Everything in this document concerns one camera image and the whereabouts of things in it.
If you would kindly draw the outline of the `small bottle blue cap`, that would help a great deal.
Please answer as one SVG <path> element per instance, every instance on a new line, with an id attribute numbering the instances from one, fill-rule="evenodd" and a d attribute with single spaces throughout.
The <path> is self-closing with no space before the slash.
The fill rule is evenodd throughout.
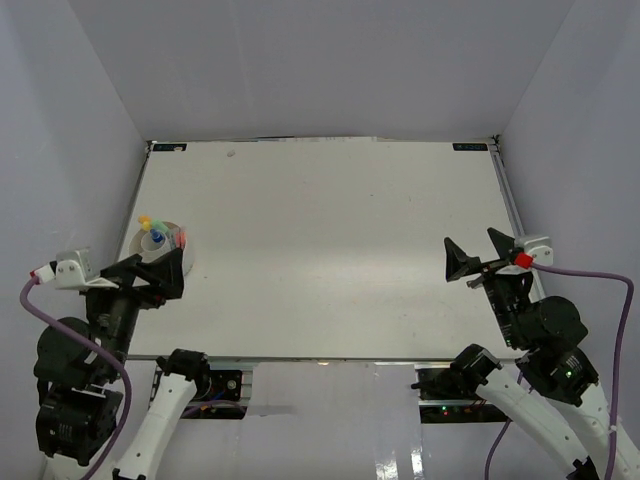
<path id="1" fill-rule="evenodd" d="M 164 234 L 156 229 L 151 229 L 149 231 L 149 240 L 150 240 L 150 250 L 156 250 L 158 248 L 160 248 L 163 243 L 165 242 L 165 236 Z"/>

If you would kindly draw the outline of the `orange pencil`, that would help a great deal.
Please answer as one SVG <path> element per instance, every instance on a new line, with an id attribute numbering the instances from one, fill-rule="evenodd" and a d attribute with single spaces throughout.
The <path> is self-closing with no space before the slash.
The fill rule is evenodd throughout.
<path id="1" fill-rule="evenodd" d="M 176 247 L 182 250 L 186 247 L 186 230 L 183 227 L 179 227 L 175 234 Z"/>

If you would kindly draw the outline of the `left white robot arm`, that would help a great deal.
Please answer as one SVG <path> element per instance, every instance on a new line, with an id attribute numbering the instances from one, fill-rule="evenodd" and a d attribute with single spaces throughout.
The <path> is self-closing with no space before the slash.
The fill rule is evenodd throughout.
<path id="1" fill-rule="evenodd" d="M 78 292 L 86 317 L 54 319 L 29 299 L 46 283 Z M 174 248 L 146 262 L 131 255 L 101 271 L 85 249 L 63 252 L 34 270 L 20 293 L 25 310 L 46 323 L 33 373 L 39 410 L 39 450 L 56 479 L 153 479 L 192 399 L 211 387 L 206 354 L 176 349 L 160 357 L 155 397 L 125 453 L 112 449 L 127 422 L 132 382 L 125 369 L 138 316 L 184 291 L 183 251 Z"/>

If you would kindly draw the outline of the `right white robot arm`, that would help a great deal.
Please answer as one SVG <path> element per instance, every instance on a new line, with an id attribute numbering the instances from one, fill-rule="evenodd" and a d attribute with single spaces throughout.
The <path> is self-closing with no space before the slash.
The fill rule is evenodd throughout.
<path id="1" fill-rule="evenodd" d="M 609 272 L 554 266 L 547 237 L 513 238 L 495 228 L 487 233 L 497 253 L 489 261 L 468 255 L 445 238 L 446 281 L 466 278 L 469 288 L 484 290 L 506 346 L 523 353 L 516 361 L 523 378 L 567 422 L 597 475 L 602 479 L 638 478 L 639 449 L 619 416 L 621 350 L 635 293 L 633 281 Z M 531 300 L 535 272 L 625 285 L 609 392 L 580 347 L 588 329 L 576 305 L 562 296 Z"/>

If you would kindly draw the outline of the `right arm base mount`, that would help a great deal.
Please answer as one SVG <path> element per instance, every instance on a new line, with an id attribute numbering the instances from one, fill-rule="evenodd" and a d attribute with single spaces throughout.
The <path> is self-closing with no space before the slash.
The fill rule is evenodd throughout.
<path id="1" fill-rule="evenodd" d="M 418 393 L 423 425 L 504 423 L 506 415 L 495 405 L 457 386 L 449 368 L 418 368 L 411 389 Z"/>

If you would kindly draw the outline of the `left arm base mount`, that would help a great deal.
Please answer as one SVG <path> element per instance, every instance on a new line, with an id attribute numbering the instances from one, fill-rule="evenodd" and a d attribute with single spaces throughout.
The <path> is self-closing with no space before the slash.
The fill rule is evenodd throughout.
<path id="1" fill-rule="evenodd" d="M 213 366 L 205 353 L 176 349 L 156 359 L 149 404 L 169 373 L 195 378 L 196 395 L 189 401 L 183 418 L 189 420 L 242 420 L 247 412 L 249 394 L 243 393 L 247 375 L 239 369 Z"/>

